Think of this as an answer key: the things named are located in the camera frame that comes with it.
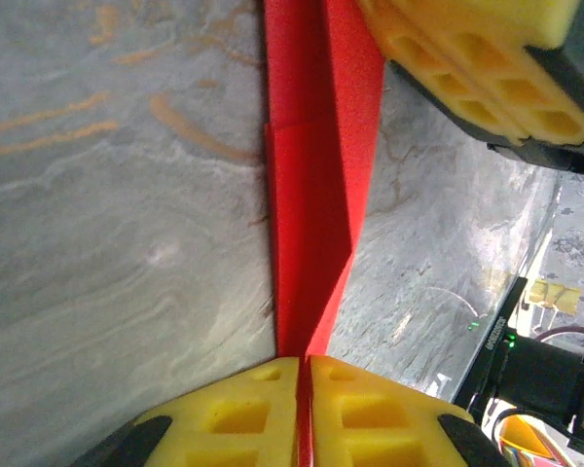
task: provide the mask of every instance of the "floor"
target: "floor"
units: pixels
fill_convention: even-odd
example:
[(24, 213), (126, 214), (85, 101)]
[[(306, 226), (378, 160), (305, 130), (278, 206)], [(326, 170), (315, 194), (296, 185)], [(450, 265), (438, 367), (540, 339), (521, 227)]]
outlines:
[[(554, 221), (550, 247), (541, 275), (549, 282), (581, 290), (577, 313), (560, 313), (553, 327), (584, 326), (584, 175), (562, 175), (562, 190)], [(564, 338), (584, 347), (584, 337)]]
[[(258, 4), (0, 2), (0, 465), (274, 355)], [(449, 398), (558, 177), (390, 75), (382, 115), (329, 351)]]

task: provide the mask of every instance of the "black cable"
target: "black cable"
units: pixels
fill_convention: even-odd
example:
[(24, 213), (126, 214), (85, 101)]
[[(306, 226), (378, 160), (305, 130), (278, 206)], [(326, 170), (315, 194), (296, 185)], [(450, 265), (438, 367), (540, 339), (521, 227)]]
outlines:
[(493, 442), (494, 446), (497, 446), (497, 437), (495, 435), (495, 431), (497, 430), (498, 424), (504, 418), (508, 418), (509, 416), (513, 416), (513, 415), (531, 416), (533, 418), (536, 418), (537, 420), (542, 421), (546, 425), (551, 426), (552, 428), (554, 428), (556, 431), (558, 431), (559, 433), (561, 433), (563, 436), (567, 437), (568, 439), (570, 439), (570, 440), (576, 439), (573, 436), (573, 434), (570, 431), (568, 431), (568, 429), (566, 429), (565, 426), (563, 426), (558, 420), (555, 420), (554, 418), (551, 418), (549, 416), (543, 415), (543, 414), (535, 412), (535, 411), (529, 411), (528, 409), (506, 409), (504, 412), (500, 413), (497, 416), (497, 418), (495, 419), (495, 422), (493, 423), (493, 429), (491, 432), (491, 441)]

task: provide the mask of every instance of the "black plastic mount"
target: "black plastic mount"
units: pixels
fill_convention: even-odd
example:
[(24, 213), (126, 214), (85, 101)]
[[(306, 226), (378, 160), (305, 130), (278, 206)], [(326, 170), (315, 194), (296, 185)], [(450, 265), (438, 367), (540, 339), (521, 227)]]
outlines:
[[(584, 112), (584, 0), (580, 3), (562, 47), (551, 51), (535, 47), (526, 47), (526, 50)], [(514, 146), (503, 136), (489, 133), (458, 117), (402, 66), (396, 62), (391, 62), (390, 65), (396, 74), (404, 78), (458, 127), (470, 136), (488, 143), (490, 149), (510, 159), (584, 174), (584, 143), (580, 146), (555, 146), (531, 138), (523, 146)]]
[(582, 355), (513, 335), (501, 372), (491, 375), (495, 398), (570, 424), (584, 389)]
[(478, 425), (448, 413), (438, 420), (467, 467), (510, 467)]
[(482, 423), (487, 403), (493, 396), (494, 388), (489, 384), (489, 380), (495, 373), (495, 366), (498, 365), (496, 355), (505, 351), (504, 336), (508, 329), (508, 320), (522, 298), (527, 284), (528, 280), (524, 277), (517, 277), (513, 283), (453, 399), (453, 404), (469, 411), (478, 425)]
[(101, 467), (144, 467), (172, 422), (170, 416), (159, 415), (133, 426)]

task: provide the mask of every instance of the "square hole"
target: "square hole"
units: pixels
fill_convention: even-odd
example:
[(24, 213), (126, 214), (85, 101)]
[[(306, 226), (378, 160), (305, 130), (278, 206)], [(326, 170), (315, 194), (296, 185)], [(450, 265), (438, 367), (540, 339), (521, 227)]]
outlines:
[(262, 433), (270, 408), (270, 404), (263, 400), (221, 402), (211, 412), (208, 431), (218, 434)]
[(458, 105), (464, 113), (465, 119), (472, 124), (497, 125), (499, 123), (482, 102), (461, 100)]
[(353, 467), (430, 467), (420, 445), (405, 440), (355, 443), (349, 452)]
[(448, 94), (464, 95), (469, 93), (469, 89), (450, 73), (435, 75), (435, 82), (443, 92)]
[(534, 112), (534, 115), (546, 131), (560, 136), (573, 136), (581, 129), (578, 122), (562, 111), (540, 110)]
[(496, 70), (510, 65), (498, 49), (478, 34), (458, 34), (455, 44), (465, 58), (481, 70)]
[(528, 80), (499, 80), (499, 88), (508, 102), (517, 105), (545, 104), (548, 99)]
[(416, 67), (427, 70), (441, 67), (441, 63), (435, 59), (424, 47), (416, 40), (400, 36), (392, 39), (391, 44), (398, 48)]
[(257, 457), (257, 450), (190, 452), (186, 458), (186, 467), (255, 467)]
[(404, 411), (384, 397), (346, 397), (342, 403), (345, 429), (396, 428), (408, 425)]

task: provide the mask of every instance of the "yellow foam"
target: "yellow foam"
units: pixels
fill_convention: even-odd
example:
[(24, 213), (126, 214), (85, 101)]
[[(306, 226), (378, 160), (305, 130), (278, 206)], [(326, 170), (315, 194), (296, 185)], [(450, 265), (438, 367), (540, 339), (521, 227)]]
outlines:
[(459, 117), (513, 143), (584, 142), (584, 112), (524, 49), (560, 46), (579, 0), (358, 2), (383, 54)]
[(296, 465), (298, 358), (278, 358), (162, 404), (173, 421), (147, 467)]
[(315, 467), (466, 467), (437, 416), (463, 409), (330, 357), (311, 357)]
[(580, 289), (536, 279), (529, 290), (528, 302), (575, 316), (581, 295)]

